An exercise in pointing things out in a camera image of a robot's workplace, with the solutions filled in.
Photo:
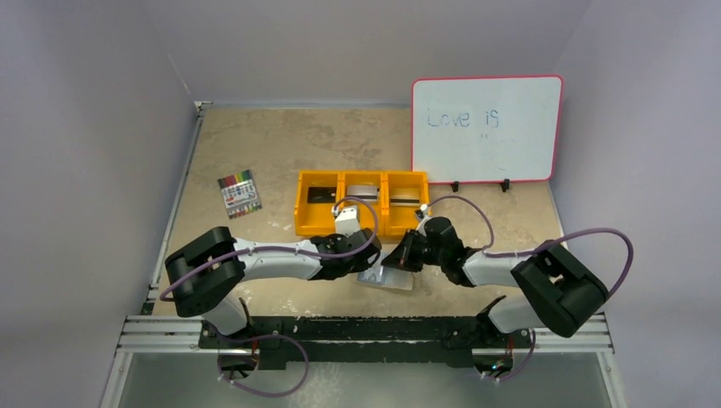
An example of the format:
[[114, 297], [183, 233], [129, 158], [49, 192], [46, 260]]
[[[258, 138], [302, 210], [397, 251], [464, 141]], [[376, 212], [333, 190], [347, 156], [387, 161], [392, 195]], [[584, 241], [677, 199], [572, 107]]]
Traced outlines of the beige leather card holder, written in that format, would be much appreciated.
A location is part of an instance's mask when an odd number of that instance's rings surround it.
[[357, 275], [356, 282], [381, 289], [410, 291], [413, 288], [412, 272], [385, 267], [372, 266]]

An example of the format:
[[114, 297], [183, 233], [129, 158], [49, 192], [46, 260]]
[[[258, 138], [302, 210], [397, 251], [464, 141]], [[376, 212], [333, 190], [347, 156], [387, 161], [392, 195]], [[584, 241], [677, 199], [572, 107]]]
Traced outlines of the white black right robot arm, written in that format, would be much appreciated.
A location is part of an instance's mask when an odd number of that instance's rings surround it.
[[519, 288], [519, 296], [501, 295], [478, 313], [477, 333], [490, 346], [521, 329], [546, 327], [572, 337], [610, 297], [600, 279], [560, 244], [547, 242], [529, 255], [494, 258], [465, 246], [445, 217], [431, 218], [422, 230], [409, 229], [381, 264], [412, 273], [436, 266], [458, 286]]

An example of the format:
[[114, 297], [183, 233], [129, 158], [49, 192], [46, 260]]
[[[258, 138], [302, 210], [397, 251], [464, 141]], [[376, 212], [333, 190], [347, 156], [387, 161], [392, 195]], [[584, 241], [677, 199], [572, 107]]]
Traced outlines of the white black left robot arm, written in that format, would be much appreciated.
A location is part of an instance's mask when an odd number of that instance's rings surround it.
[[215, 227], [167, 256], [169, 286], [159, 298], [173, 303], [179, 317], [201, 316], [231, 347], [241, 348], [253, 339], [253, 324], [245, 302], [231, 294], [237, 285], [275, 278], [333, 281], [369, 269], [381, 249], [371, 229], [272, 244]]

